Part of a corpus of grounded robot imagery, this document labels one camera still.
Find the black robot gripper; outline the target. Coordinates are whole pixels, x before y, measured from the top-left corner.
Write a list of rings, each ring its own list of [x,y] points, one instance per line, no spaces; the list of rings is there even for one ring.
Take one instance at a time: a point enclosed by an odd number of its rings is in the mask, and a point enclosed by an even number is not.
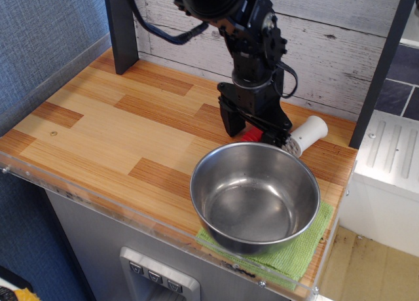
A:
[[[217,89],[221,118],[230,137],[239,134],[249,123],[263,131],[262,143],[276,147],[287,144],[292,122],[280,104],[283,79],[273,79],[254,88],[220,82]]]

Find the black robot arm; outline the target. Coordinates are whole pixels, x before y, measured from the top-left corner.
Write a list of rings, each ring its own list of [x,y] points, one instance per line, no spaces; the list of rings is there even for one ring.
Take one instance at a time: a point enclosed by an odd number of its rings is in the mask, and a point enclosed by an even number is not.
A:
[[[281,108],[284,74],[296,72],[282,62],[287,41],[277,27],[271,0],[173,0],[179,10],[219,30],[233,59],[232,82],[220,82],[220,113],[234,137],[250,123],[262,141],[282,147],[291,121]]]

